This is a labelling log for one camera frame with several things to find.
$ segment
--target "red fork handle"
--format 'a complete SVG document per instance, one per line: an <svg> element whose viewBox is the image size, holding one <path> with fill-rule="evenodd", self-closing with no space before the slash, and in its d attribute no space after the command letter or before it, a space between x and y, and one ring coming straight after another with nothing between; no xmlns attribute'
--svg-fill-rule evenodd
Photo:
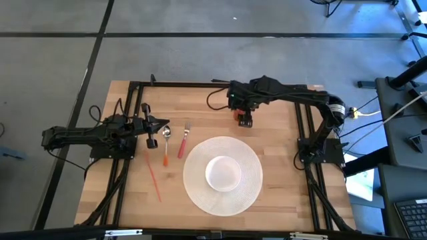
<svg viewBox="0 0 427 240"><path fill-rule="evenodd" d="M186 137L184 137L183 139L182 139L182 142L181 142L181 147L179 148L179 152L178 152L178 158L180 159L180 158L182 158L182 155L184 155L184 149L185 149L185 142L187 141L187 138Z"/></svg>

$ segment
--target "red chopstick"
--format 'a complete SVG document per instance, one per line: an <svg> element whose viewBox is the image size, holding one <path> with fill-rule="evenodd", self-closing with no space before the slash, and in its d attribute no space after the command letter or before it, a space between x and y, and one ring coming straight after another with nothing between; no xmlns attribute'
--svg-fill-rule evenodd
<svg viewBox="0 0 427 240"><path fill-rule="evenodd" d="M154 177L153 169L151 169L151 166L150 166L150 164L149 164L148 152L147 152L147 151L143 151L143 152L144 152L144 156L145 156L145 161L147 162L148 169L149 169L149 172L150 172L150 174L151 174L151 178L153 179L153 183L154 183L155 191L157 192L157 197L159 198L159 202L161 203L161 198L160 198L159 188L157 187L157 182L155 181L155 177Z"/></svg>

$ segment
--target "keyboard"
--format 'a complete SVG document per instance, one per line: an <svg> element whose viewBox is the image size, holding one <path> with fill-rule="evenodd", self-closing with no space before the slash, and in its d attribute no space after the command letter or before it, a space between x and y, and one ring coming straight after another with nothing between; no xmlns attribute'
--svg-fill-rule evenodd
<svg viewBox="0 0 427 240"><path fill-rule="evenodd" d="M394 204L410 239L427 239L427 199Z"/></svg>

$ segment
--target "orange utensil handle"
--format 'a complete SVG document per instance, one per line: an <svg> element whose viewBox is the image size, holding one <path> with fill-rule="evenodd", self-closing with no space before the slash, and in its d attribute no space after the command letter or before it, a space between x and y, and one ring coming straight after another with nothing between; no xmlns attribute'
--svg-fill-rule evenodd
<svg viewBox="0 0 427 240"><path fill-rule="evenodd" d="M168 164L169 164L169 158L165 154L165 157L163 158L163 166L167 167Z"/></svg>
<svg viewBox="0 0 427 240"><path fill-rule="evenodd" d="M181 143L181 147L179 148L179 152L178 152L178 158L182 158L182 155L184 155L184 149L185 149L185 142L187 141L187 138L184 137L182 139L182 143Z"/></svg>

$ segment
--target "fork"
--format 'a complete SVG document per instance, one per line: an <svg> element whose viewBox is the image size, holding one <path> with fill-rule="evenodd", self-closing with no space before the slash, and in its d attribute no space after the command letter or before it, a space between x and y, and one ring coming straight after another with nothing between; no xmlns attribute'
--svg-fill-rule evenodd
<svg viewBox="0 0 427 240"><path fill-rule="evenodd" d="M191 124L189 122L185 123L184 138L182 139L181 147L179 148L179 152L178 152L179 159L182 158L182 155L184 155L185 142L187 141L187 135L189 133L190 126Z"/></svg>

